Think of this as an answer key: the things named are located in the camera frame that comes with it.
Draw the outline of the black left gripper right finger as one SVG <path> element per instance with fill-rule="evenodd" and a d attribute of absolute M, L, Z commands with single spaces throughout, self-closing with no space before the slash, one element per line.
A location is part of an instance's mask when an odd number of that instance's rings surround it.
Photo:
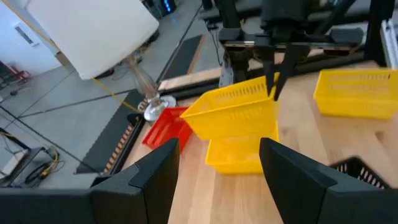
<path fill-rule="evenodd" d="M 388 223 L 389 186 L 359 157 L 326 166 L 270 138 L 259 156 L 284 223 Z"/>

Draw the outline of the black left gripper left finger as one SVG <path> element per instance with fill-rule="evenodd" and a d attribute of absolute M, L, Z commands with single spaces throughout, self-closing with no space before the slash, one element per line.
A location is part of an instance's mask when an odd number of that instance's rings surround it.
<path fill-rule="evenodd" d="M 180 147 L 172 138 L 90 193 L 97 223 L 167 223 L 178 180 Z"/>

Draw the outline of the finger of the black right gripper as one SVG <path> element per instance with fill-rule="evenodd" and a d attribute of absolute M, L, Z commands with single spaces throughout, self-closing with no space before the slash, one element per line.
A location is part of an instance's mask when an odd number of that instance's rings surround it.
<path fill-rule="evenodd" d="M 296 65 L 304 58 L 307 58 L 309 50 L 310 48 L 305 45 L 289 44 L 286 47 L 284 60 L 279 67 L 279 77 L 275 85 L 274 101 L 278 101 L 288 77 L 294 73 Z"/>
<path fill-rule="evenodd" d="M 267 87 L 268 96 L 271 95 L 271 91 L 274 86 L 274 74 L 275 74 L 274 61 L 273 60 L 264 61 L 264 75 L 266 77 L 266 87 Z"/>

